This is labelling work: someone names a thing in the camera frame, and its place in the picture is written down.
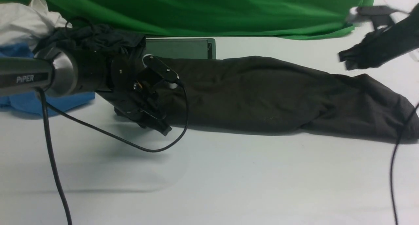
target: green screen fabric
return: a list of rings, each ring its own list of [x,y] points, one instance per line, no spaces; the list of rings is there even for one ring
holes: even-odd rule
[[[30,0],[0,0],[0,2]],[[158,36],[283,36],[323,39],[353,30],[349,9],[374,0],[47,0],[64,18]]]

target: piper robot arm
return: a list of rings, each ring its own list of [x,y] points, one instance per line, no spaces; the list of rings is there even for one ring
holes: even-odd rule
[[[35,58],[0,59],[0,96],[41,88],[50,97],[96,92],[141,127],[164,136],[172,129],[159,106],[156,88],[179,82],[178,74],[158,58],[145,55],[142,65],[124,55],[107,55],[57,47],[39,51]]]
[[[382,64],[419,48],[419,4],[404,20],[395,23],[390,14],[399,12],[387,6],[350,9],[347,22],[371,21],[374,31],[361,43],[339,53],[347,70],[380,67]]]

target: black wire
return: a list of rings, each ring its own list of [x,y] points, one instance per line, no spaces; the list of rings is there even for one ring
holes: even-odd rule
[[[178,84],[179,86],[181,86],[181,88],[183,89],[183,92],[184,92],[184,96],[185,96],[185,104],[186,104],[186,121],[185,121],[185,127],[184,127],[184,130],[183,130],[183,132],[179,135],[179,137],[176,139],[176,140],[174,140],[172,143],[170,143],[169,145],[167,145],[167,146],[165,146],[165,147],[163,147],[163,148],[160,148],[160,149],[147,149],[147,148],[144,148],[144,147],[141,147],[141,146],[138,146],[137,144],[134,144],[134,143],[132,143],[132,142],[130,142],[130,141],[127,141],[127,140],[125,140],[125,139],[123,139],[123,138],[121,138],[121,137],[118,137],[118,136],[116,136],[116,135],[114,135],[114,134],[111,134],[111,133],[109,133],[109,132],[107,132],[107,131],[105,131],[105,130],[102,130],[102,129],[100,129],[100,128],[98,128],[98,127],[96,127],[96,126],[93,126],[93,125],[91,125],[91,124],[88,124],[88,123],[86,123],[86,122],[84,122],[84,121],[81,121],[81,120],[79,120],[79,119],[76,119],[76,118],[74,118],[73,116],[70,116],[70,115],[68,115],[68,114],[66,114],[66,113],[64,113],[64,112],[62,112],[62,111],[60,111],[59,109],[57,109],[56,107],[54,107],[54,106],[52,106],[51,104],[49,104],[49,103],[47,103],[47,106],[51,109],[51,110],[53,110],[53,111],[55,111],[55,112],[57,112],[58,114],[60,114],[60,115],[62,115],[62,116],[64,116],[64,117],[66,117],[66,118],[68,118],[68,119],[71,119],[72,121],[75,121],[75,122],[77,122],[77,123],[79,123],[79,124],[81,124],[81,125],[84,125],[84,126],[86,126],[86,127],[89,127],[89,128],[91,128],[91,129],[94,129],[94,130],[96,130],[96,131],[99,131],[99,132],[101,132],[101,133],[103,133],[103,134],[105,134],[105,135],[108,135],[108,136],[110,136],[110,137],[112,137],[112,138],[114,138],[114,139],[116,139],[116,140],[119,140],[119,141],[121,141],[121,142],[123,142],[123,143],[126,143],[126,144],[128,144],[128,145],[130,145],[130,146],[133,146],[133,147],[135,147],[135,148],[137,148],[137,149],[140,149],[140,150],[142,150],[142,151],[145,151],[145,152],[151,152],[151,153],[155,153],[155,152],[162,152],[162,151],[164,151],[164,150],[167,150],[167,149],[169,149],[169,148],[171,148],[173,145],[175,145],[184,135],[185,135],[185,133],[186,133],[186,130],[188,129],[188,125],[189,125],[189,101],[188,101],[188,96],[187,96],[187,92],[186,92],[186,88],[184,87],[184,85],[183,84],[181,84],[181,83],[179,83]]]
[[[46,140],[46,149],[48,150],[49,162],[51,163],[52,174],[54,176],[55,185],[57,186],[58,194],[60,195],[61,202],[63,203],[65,216],[67,218],[67,224],[72,225],[70,208],[67,204],[67,200],[64,195],[63,187],[61,186],[60,177],[58,176],[57,164],[55,163],[54,151],[52,150],[51,142],[51,132],[49,130],[49,120],[48,120],[48,108],[45,93],[42,89],[37,90],[41,97],[42,104],[42,117],[44,119],[44,131],[45,131],[45,140]]]
[[[390,163],[390,194],[392,195],[392,209],[394,214],[394,222],[395,225],[398,225],[398,219],[397,219],[397,209],[395,207],[395,201],[394,201],[394,188],[393,188],[393,166],[394,166],[394,159],[395,154],[398,149],[398,145],[400,144],[401,138],[403,136],[403,132],[406,129],[406,127],[409,125],[410,120],[412,117],[416,114],[416,110],[419,107],[419,103],[416,104],[415,109],[410,113],[410,115],[407,117],[406,122],[404,123],[403,127],[401,128],[401,131],[399,132],[397,136],[397,140],[394,145],[393,153],[392,153],[392,161]]]

